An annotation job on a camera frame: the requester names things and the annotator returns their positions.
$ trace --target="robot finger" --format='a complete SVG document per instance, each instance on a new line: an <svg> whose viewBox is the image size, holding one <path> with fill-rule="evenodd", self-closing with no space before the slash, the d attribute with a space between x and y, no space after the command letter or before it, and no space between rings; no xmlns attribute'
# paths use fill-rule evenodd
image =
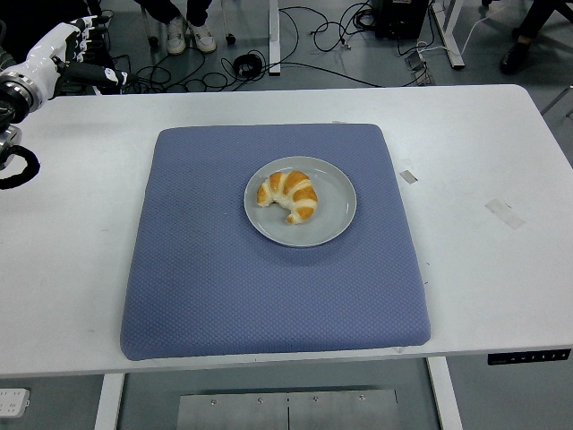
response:
<svg viewBox="0 0 573 430"><path fill-rule="evenodd" d="M100 49L103 46L103 40L84 40L83 42L80 42L81 52L86 52L90 49Z"/></svg>

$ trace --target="white plate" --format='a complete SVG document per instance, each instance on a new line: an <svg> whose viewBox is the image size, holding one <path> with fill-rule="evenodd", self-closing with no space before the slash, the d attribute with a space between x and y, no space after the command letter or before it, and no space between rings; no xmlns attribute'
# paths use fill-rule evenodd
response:
<svg viewBox="0 0 573 430"><path fill-rule="evenodd" d="M312 181L319 198L316 212L302 224L287 224L289 210L272 203L266 208L257 204L257 191L274 172L300 170ZM287 157L276 159L255 173L244 190L247 217L264 236L285 246L322 245L352 222L356 212L356 192L348 177L338 168L321 159Z"/></svg>

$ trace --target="white desk frame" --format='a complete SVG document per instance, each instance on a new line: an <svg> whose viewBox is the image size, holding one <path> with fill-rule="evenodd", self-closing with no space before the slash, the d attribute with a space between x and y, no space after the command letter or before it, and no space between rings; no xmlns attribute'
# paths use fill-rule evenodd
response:
<svg viewBox="0 0 573 430"><path fill-rule="evenodd" d="M280 75L280 17L278 0L269 0L269 75Z"/></svg>
<svg viewBox="0 0 573 430"><path fill-rule="evenodd" d="M441 39L446 47L449 62L454 69L463 69L464 60L459 53L458 43L454 39L453 31L458 22L459 13L462 9L464 0L450 0L448 8L443 9L441 2L436 2L432 6L433 15L438 23Z"/></svg>

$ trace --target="table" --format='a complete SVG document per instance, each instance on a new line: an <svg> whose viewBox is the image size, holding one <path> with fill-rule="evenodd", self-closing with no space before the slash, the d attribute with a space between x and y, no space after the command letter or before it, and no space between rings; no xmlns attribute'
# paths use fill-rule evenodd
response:
<svg viewBox="0 0 573 430"><path fill-rule="evenodd" d="M158 133L331 122L384 133L431 339L408 348L127 360L119 348L125 286ZM42 168L1 194L3 377L573 345L573 170L517 86L68 97L49 101L21 129ZM15 160L7 173L18 168Z"/></svg>

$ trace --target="tape strip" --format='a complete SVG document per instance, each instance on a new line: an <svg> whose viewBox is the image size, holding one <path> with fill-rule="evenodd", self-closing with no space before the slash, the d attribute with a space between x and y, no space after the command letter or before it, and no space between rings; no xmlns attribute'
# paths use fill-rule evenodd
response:
<svg viewBox="0 0 573 430"><path fill-rule="evenodd" d="M409 184L413 184L414 182L418 181L409 170L404 170L402 173L400 173L400 176L402 176Z"/></svg>
<svg viewBox="0 0 573 430"><path fill-rule="evenodd" d="M514 230L526 223L506 203L499 199L493 199L485 207Z"/></svg>

